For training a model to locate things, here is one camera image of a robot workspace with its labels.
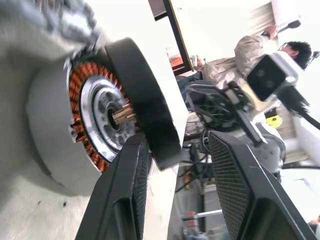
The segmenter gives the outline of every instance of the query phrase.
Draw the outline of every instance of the beige jacket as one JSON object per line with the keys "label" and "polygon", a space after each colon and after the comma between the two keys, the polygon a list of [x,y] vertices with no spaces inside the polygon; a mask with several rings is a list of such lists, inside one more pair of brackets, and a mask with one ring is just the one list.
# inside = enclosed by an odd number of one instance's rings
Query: beige jacket
{"label": "beige jacket", "polygon": [[245,36],[234,49],[235,57],[223,58],[205,63],[199,71],[204,80],[213,81],[220,89],[230,81],[242,85],[250,70],[266,54],[265,36]]}

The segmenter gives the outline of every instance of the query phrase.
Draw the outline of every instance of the black hair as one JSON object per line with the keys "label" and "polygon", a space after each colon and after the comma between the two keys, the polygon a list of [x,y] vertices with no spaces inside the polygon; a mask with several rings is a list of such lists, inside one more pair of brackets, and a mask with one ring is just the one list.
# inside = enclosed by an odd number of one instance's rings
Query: black hair
{"label": "black hair", "polygon": [[294,60],[302,69],[306,69],[312,54],[310,44],[305,41],[290,41],[287,44],[293,50],[299,51]]}

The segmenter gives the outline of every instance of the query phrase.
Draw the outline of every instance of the metal shaft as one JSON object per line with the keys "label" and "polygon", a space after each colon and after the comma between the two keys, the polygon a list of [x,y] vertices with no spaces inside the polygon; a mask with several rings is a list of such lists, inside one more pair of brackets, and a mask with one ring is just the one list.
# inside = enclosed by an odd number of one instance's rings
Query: metal shaft
{"label": "metal shaft", "polygon": [[136,114],[130,104],[126,104],[119,111],[112,114],[116,124],[122,124],[128,121],[136,122]]}

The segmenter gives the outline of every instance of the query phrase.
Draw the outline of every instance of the mesh grip surface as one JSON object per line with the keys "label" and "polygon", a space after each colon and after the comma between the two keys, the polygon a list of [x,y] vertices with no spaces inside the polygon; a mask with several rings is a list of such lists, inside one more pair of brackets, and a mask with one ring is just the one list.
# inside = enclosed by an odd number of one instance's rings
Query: mesh grip surface
{"label": "mesh grip surface", "polygon": [[238,238],[250,206],[251,194],[228,145],[209,133],[216,190],[232,240]]}
{"label": "mesh grip surface", "polygon": [[146,213],[146,201],[147,201],[147,181],[148,181],[148,169],[149,169],[149,148],[148,145],[144,145],[140,149],[138,162],[136,166],[136,174],[133,185],[133,214],[136,228],[139,231],[139,239],[143,239],[144,225],[145,225],[145,213]]}

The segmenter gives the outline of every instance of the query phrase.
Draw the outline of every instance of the copper winding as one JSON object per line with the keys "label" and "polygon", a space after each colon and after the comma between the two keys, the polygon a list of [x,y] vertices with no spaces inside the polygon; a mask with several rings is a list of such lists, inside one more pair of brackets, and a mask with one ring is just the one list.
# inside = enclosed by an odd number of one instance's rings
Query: copper winding
{"label": "copper winding", "polygon": [[76,141],[83,143],[85,151],[90,156],[92,162],[96,165],[99,171],[103,173],[108,168],[109,163],[106,162],[106,160],[95,150],[93,145],[90,143],[90,140],[86,135],[86,131],[82,123],[79,108],[82,85],[91,76],[99,75],[110,79],[113,84],[116,85],[122,92],[124,97],[126,97],[125,93],[122,90],[122,86],[120,85],[114,74],[109,72],[105,67],[96,64],[95,62],[86,62],[77,66],[69,77],[69,98],[74,120],[74,124],[72,125],[72,127],[77,133]]}

